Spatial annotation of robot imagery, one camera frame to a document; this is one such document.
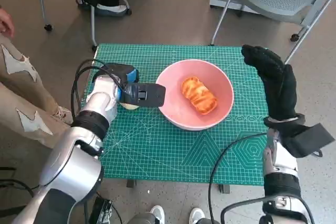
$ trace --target cable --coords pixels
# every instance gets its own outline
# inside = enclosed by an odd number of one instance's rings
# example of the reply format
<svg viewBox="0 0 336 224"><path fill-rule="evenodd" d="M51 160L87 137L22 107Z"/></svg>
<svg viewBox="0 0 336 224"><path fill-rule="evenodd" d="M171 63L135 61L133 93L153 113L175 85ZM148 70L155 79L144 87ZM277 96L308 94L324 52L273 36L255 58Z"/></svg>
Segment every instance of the cable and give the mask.
<svg viewBox="0 0 336 224"><path fill-rule="evenodd" d="M29 194L31 195L31 197L34 196L34 192L33 192L33 190L32 190L29 186L27 186L25 183L21 182L20 180L9 178L9 179L0 179L0 182L12 182L12 183L17 183L17 184L23 186L23 187L25 188L25 190L26 190L27 192L29 192Z"/></svg>
<svg viewBox="0 0 336 224"><path fill-rule="evenodd" d="M114 207L113 204L111 204L111 206L112 206L112 208L116 211L116 213L117 213L117 215L118 215L118 218L119 218L119 221L120 221L120 224L122 224L121 216L120 216L118 210Z"/></svg>
<svg viewBox="0 0 336 224"><path fill-rule="evenodd" d="M103 199L103 197L102 197L98 192L96 192L96 194L99 196L99 198L102 198L102 199ZM118 215L118 218L119 218L119 221L120 221L120 224L122 224L122 219L121 219L121 216L120 216L118 210L114 207L114 205L113 205L112 203L111 203L111 206L112 206L112 208L116 211L116 213L117 213L117 215Z"/></svg>
<svg viewBox="0 0 336 224"><path fill-rule="evenodd" d="M101 60L98 60L98 59L86 59L84 61L81 62L81 64L79 64L77 70L76 70L76 73L75 73L75 77L77 76L78 72L80 71L81 67L87 63L87 62L91 62L91 61L96 61L96 62L99 62L101 63L104 67L106 67L106 69L109 69L109 67ZM80 99L79 99L79 94L78 94L78 87L76 85L76 89L75 89L75 95L76 95L76 100L77 100L77 104L78 104L78 110L80 110Z"/></svg>
<svg viewBox="0 0 336 224"><path fill-rule="evenodd" d="M37 186L34 186L34 187L31 187L30 189L31 190L34 190L36 189L37 187L39 187L40 185L37 185ZM19 187L19 186L15 186L14 183L9 183L9 184L4 184L4 185L0 185L0 188L1 187L13 187L15 189L19 189L19 190L26 190L24 187Z"/></svg>
<svg viewBox="0 0 336 224"><path fill-rule="evenodd" d="M246 139L249 139L249 138L252 138L252 137L257 137L257 136L263 136L263 135L266 135L266 132L263 132L263 133L258 133L258 134L254 134L254 135L250 135L250 136L245 136L243 138L240 138L240 139L237 139L235 141L233 141L232 143L230 143L222 152L222 154L219 156L215 166L214 166L214 169L212 170L212 173L210 175L210 182L209 182L209 189L208 189L208 204L209 204L209 212L210 212L210 218L211 218L211 223L212 224L215 224L215 219L214 219L214 214L212 212L212 204L211 204L211 186L212 186L212 183L213 183L213 180L214 180L214 177L215 177L215 173L217 171L217 168L220 164L220 162L222 161L225 153L231 148L231 146L235 145L236 143L242 141L242 140L246 140Z"/></svg>
<svg viewBox="0 0 336 224"><path fill-rule="evenodd" d="M70 103L71 103L71 115L72 115L73 119L75 119L74 93L75 93L75 90L76 90L76 87L77 87L77 81L78 81L79 77L85 71L90 70L90 69L98 69L98 70L103 71L105 74L107 74L109 77L111 77L111 79L115 82L115 84L118 86L118 88L121 90L121 92L123 92L123 88L122 88L121 84L116 80L115 76L113 74L111 74L108 70L106 70L104 68L101 68L101 67L97 67L97 66L88 66L88 67L82 68L78 72L78 74L75 76L75 79L74 79L74 82L73 82L72 88L71 88L71 100L70 100Z"/></svg>
<svg viewBox="0 0 336 224"><path fill-rule="evenodd" d="M226 212L236 208L236 207L240 207L240 206L244 206L244 205L249 205L249 204L254 204L254 203L257 203L257 202L267 202L267 201L271 201L271 200L274 200L275 197L279 197L279 196L282 196L282 197L295 197L297 198L299 201L302 202L302 204L305 206L306 210L307 210L307 213L309 215L309 218L310 218L310 222L311 224L315 224L315 221L314 221L314 217L313 217L313 214L311 213L309 207L308 207L308 204L304 201L304 199L302 199L301 197L297 196L297 195L294 195L294 194L286 194L286 193L279 193L279 194L275 194L275 195L272 195L272 196L268 196L268 197L263 197L263 198L256 198L256 199L249 199L249 200L244 200L244 201L240 201L240 202L237 202L237 203L234 203L234 204L231 204L229 206L227 206L226 208L224 208L222 210L222 212L220 213L220 222L221 224L225 224L225 219L224 219L224 215Z"/></svg>

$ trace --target table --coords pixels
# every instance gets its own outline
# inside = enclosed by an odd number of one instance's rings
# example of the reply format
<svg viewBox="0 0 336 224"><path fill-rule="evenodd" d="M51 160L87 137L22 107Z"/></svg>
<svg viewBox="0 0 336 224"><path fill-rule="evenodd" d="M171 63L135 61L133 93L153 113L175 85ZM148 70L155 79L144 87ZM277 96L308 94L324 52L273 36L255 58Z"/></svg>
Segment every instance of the table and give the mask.
<svg viewBox="0 0 336 224"><path fill-rule="evenodd" d="M101 44L96 58L126 63L140 72L140 82L155 82L163 69L184 59L202 59L220 67L231 80L235 101L229 116L205 131L181 130L158 108L128 111L117 118L104 139L102 164L106 178L208 183L221 150L235 139L265 132L267 106L262 82L244 63L239 47ZM85 96L92 90L90 73ZM222 160L217 184L262 185L262 152L266 138L239 142Z"/></svg>

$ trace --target white patch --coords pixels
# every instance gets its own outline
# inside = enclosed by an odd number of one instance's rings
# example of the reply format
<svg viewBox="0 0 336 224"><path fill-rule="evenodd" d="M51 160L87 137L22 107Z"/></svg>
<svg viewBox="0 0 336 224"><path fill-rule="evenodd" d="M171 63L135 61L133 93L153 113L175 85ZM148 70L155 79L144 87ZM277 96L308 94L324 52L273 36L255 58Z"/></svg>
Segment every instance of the white patch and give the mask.
<svg viewBox="0 0 336 224"><path fill-rule="evenodd" d="M48 133L49 135L53 135L52 131L48 128L48 126L46 126L37 111L35 111L33 120L29 119L29 117L27 117L20 110L16 109L16 111L20 116L21 123L25 132L34 132L40 129L45 133Z"/></svg>
<svg viewBox="0 0 336 224"><path fill-rule="evenodd" d="M5 48L4 45L1 44L1 47L2 47L2 52L4 53L7 73L11 74L11 73L17 73L21 71L27 71L32 77L33 81L36 82L38 73L35 70L35 68L32 66L32 64L30 64L29 58L22 55L22 57L24 58L24 61L17 60L11 55L11 53L7 50L7 48Z"/></svg>

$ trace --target sneaker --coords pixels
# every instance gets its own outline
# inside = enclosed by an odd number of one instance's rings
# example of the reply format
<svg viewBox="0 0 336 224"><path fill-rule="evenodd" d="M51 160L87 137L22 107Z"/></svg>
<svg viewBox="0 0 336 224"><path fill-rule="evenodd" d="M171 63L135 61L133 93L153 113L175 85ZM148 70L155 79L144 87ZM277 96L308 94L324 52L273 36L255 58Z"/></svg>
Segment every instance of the sneaker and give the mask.
<svg viewBox="0 0 336 224"><path fill-rule="evenodd" d="M127 12L127 7L125 5L117 6L104 6L101 4L97 5L95 9L96 13L101 16L124 16Z"/></svg>
<svg viewBox="0 0 336 224"><path fill-rule="evenodd" d="M76 3L79 8L83 10L91 10L91 6L84 0L76 0ZM127 12L127 7L125 5L117 6L104 6L101 4L97 5L97 8L94 9L97 15L101 16L124 16Z"/></svg>
<svg viewBox="0 0 336 224"><path fill-rule="evenodd" d="M90 10L91 6L86 3L84 0L76 0L76 3L78 5L79 8L82 8L84 10Z"/></svg>
<svg viewBox="0 0 336 224"><path fill-rule="evenodd" d="M71 111L61 106L58 106L58 111L53 115L53 117L60 119L62 122L69 125L73 122Z"/></svg>
<svg viewBox="0 0 336 224"><path fill-rule="evenodd" d="M203 211L199 208L194 208L189 217L189 224L196 224L200 219L205 218Z"/></svg>
<svg viewBox="0 0 336 224"><path fill-rule="evenodd" d="M154 206L150 212L160 221L160 224L164 224L164 211L161 206Z"/></svg>

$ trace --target bread roll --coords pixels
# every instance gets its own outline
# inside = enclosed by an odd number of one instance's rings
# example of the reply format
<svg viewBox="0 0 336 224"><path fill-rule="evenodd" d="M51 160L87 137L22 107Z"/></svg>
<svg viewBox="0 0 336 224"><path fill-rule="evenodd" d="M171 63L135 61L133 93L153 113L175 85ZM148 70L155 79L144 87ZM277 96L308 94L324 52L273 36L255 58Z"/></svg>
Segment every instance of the bread roll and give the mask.
<svg viewBox="0 0 336 224"><path fill-rule="evenodd" d="M181 89L184 97L190 100L200 114L209 114L217 107L217 98L197 77L187 78Z"/></svg>

